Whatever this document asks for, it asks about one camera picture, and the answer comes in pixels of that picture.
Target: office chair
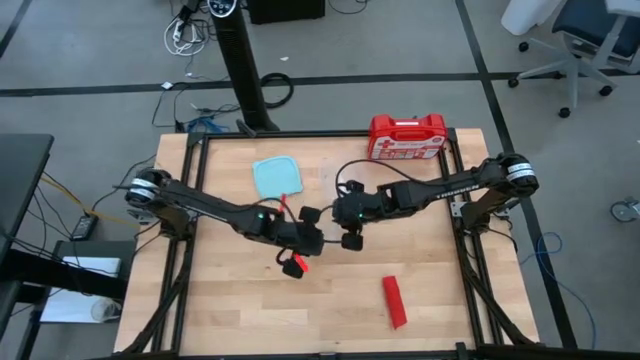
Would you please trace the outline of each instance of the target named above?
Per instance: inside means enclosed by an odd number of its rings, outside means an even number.
[[[578,106],[579,74],[605,84],[600,95],[608,96],[616,84],[599,68],[609,65],[628,73],[640,70],[640,18],[610,14],[604,0],[568,0],[553,24],[552,32],[563,35],[567,49],[558,49],[536,39],[530,42],[551,52],[558,60],[520,73],[509,79],[508,84],[514,88],[520,79],[548,73],[554,73],[555,79],[566,76],[570,107],[560,109],[558,115],[561,118],[569,117]],[[520,52],[528,49],[527,42],[518,46]]]

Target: black box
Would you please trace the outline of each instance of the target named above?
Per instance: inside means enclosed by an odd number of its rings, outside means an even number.
[[[325,0],[247,0],[252,24],[317,19],[324,16]]]

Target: black wheel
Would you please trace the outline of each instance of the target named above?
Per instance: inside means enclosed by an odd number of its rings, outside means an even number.
[[[609,96],[611,95],[611,93],[613,92],[613,88],[609,85],[607,86],[603,86],[602,89],[600,89],[599,93],[602,96]]]
[[[518,51],[525,52],[527,50],[529,50],[529,43],[528,42],[523,41],[520,44],[518,44]]]
[[[632,222],[636,221],[637,218],[633,217],[631,211],[629,209],[629,204],[626,201],[618,201],[611,205],[611,216],[619,222]]]
[[[558,116],[560,116],[563,119],[568,118],[570,115],[571,115],[571,110],[569,110],[569,108],[562,108],[558,112]]]
[[[520,81],[518,79],[516,79],[516,78],[513,78],[513,79],[509,79],[508,84],[509,84],[510,88],[514,88],[514,87],[520,85]]]

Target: floor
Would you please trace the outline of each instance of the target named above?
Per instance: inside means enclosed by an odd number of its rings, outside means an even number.
[[[358,6],[332,1],[345,10]],[[561,81],[524,80],[510,89],[504,80],[505,72],[549,61],[536,49],[519,53],[517,45],[530,36],[557,41],[549,31],[553,19],[513,36],[500,26],[507,3],[372,0],[357,15],[327,8],[318,20],[248,25],[259,72],[284,72],[301,84],[291,102],[270,111],[271,118],[286,130],[363,129],[379,113],[438,112],[449,126],[483,129],[494,155],[511,141],[535,166],[542,187],[532,201],[541,230],[564,240],[563,251],[551,255],[553,267],[593,313],[596,348],[640,352],[640,283],[633,276],[638,224],[620,224],[609,215],[611,203],[637,194],[640,172],[629,165],[640,152],[640,77],[616,76],[620,87],[606,99],[597,95],[597,84],[582,79],[580,107],[570,118],[558,118],[567,103]],[[171,14],[167,0],[0,2],[0,36],[7,34],[0,42],[0,131],[53,134],[47,172],[87,203],[107,193],[130,165],[154,153],[161,134],[172,131],[151,125],[159,84],[189,80],[189,59],[169,55],[162,44]],[[480,51],[473,52],[476,45]],[[206,77],[198,81],[224,78],[217,44],[208,44],[188,71]],[[267,99],[284,93],[281,87],[265,90]],[[177,117],[196,116],[190,103],[215,108],[233,102],[230,89],[188,90],[179,98]],[[170,124],[172,108],[172,101],[163,101],[156,123]],[[232,125],[236,118],[227,115],[220,123]],[[79,209],[52,188],[42,190],[73,226]],[[35,203],[31,209],[38,213]],[[99,210],[124,217],[122,194]],[[56,223],[53,212],[44,211]],[[519,210],[514,223],[524,259],[533,246]],[[127,240],[134,232],[101,222],[95,238]],[[27,216],[19,235],[40,245],[42,224]],[[49,230],[48,249],[62,238],[57,235]],[[556,245],[547,240],[550,250]],[[540,270],[535,261],[522,269],[540,337],[559,346]],[[584,307],[564,291],[563,299],[579,346],[589,348]],[[11,320],[0,358],[14,358],[27,318],[25,311]],[[106,356],[116,330],[114,324],[44,325],[32,358]]]

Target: light blue towel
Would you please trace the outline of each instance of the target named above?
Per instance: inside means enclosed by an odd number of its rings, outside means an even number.
[[[291,156],[276,156],[254,162],[253,181],[261,199],[302,192],[298,164]]]

